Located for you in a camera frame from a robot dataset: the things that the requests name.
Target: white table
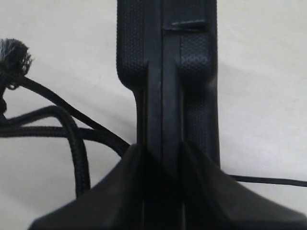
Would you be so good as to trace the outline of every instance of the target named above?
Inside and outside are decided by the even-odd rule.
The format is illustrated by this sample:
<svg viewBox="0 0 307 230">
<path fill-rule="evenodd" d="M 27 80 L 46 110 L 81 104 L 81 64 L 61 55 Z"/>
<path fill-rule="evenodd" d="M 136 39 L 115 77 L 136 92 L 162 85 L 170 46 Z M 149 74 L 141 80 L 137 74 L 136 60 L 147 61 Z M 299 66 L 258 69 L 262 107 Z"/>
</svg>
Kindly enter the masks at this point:
<svg viewBox="0 0 307 230">
<path fill-rule="evenodd" d="M 0 0 L 0 37 L 35 57 L 28 77 L 133 143 L 132 93 L 117 79 L 116 0 Z M 307 1 L 220 0 L 219 120 L 227 173 L 307 180 Z M 7 92 L 7 116 L 50 103 L 25 89 Z M 39 122 L 58 125 L 54 119 Z M 119 157 L 86 142 L 92 182 Z M 64 139 L 0 139 L 0 229 L 30 222 L 74 199 Z M 307 213 L 307 189 L 245 184 Z"/>
</svg>

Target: black plastic object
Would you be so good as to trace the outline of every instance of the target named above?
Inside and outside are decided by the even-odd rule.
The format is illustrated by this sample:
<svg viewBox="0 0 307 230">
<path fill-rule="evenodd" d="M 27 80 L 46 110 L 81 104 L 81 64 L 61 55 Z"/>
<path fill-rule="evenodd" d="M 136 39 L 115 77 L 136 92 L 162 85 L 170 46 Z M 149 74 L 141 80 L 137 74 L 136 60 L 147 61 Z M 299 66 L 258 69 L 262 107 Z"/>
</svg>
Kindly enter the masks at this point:
<svg viewBox="0 0 307 230">
<path fill-rule="evenodd" d="M 273 203 L 223 173 L 184 143 L 182 183 L 187 229 L 306 229 L 305 215 Z"/>
<path fill-rule="evenodd" d="M 141 229 L 144 150 L 132 145 L 117 166 L 89 192 L 36 220 L 29 230 Z"/>
<path fill-rule="evenodd" d="M 307 229 L 303 214 L 219 169 L 216 0 L 118 0 L 117 39 L 137 145 L 96 187 L 30 229 Z"/>
</svg>

